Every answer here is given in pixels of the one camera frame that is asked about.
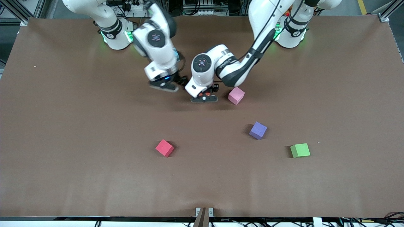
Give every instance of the gray floor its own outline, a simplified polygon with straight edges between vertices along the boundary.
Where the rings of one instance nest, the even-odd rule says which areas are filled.
[[[54,0],[56,4],[49,9],[49,15],[52,18],[68,19],[68,18],[89,18],[85,15],[70,12],[64,5],[62,0]],[[390,0],[364,0],[366,11],[373,10],[388,3]],[[323,11],[322,15],[360,15],[361,11],[357,0],[342,0],[341,4],[330,11]],[[404,52],[404,6],[401,6],[389,18],[390,26],[396,38],[397,45]],[[19,26],[0,26],[0,59],[7,60],[14,41],[17,36]]]

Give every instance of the blue cube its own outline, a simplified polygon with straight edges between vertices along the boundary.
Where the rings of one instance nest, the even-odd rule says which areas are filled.
[[[266,126],[260,124],[259,122],[255,122],[249,134],[254,138],[260,140],[264,136],[266,130],[267,130]]]

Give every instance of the yellow floor line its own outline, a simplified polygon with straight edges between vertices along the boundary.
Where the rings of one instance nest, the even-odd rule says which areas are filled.
[[[358,0],[358,4],[359,4],[359,8],[360,8],[360,12],[362,13],[362,15],[366,15],[366,8],[365,8],[365,4],[363,4],[363,0]]]

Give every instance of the pink cube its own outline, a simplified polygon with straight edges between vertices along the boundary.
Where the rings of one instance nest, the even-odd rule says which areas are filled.
[[[237,105],[244,97],[245,92],[240,88],[234,88],[229,94],[229,100]]]
[[[167,141],[161,140],[161,142],[157,145],[156,150],[164,155],[164,157],[168,157],[174,150],[174,147]]]

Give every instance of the table surface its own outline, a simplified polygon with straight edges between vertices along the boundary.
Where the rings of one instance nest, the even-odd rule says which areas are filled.
[[[247,17],[178,17],[176,48],[224,43]],[[239,105],[151,89],[130,46],[91,20],[32,19],[0,81],[1,216],[382,217],[404,210],[404,65],[376,16],[314,17],[294,49],[272,45]],[[248,135],[256,121],[263,140]],[[169,158],[154,148],[161,139]],[[291,158],[308,143],[311,156]]]

